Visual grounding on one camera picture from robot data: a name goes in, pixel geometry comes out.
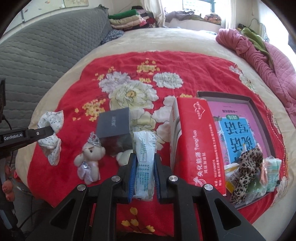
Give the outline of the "person's left hand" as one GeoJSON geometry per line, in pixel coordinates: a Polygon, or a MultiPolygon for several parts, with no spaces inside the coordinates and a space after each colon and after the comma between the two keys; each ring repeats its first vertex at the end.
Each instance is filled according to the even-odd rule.
{"type": "Polygon", "coordinates": [[[2,191],[4,192],[5,198],[8,202],[14,202],[15,200],[15,194],[13,191],[14,185],[11,180],[13,171],[7,163],[5,163],[4,165],[4,173],[5,173],[5,181],[1,186],[2,191]]]}

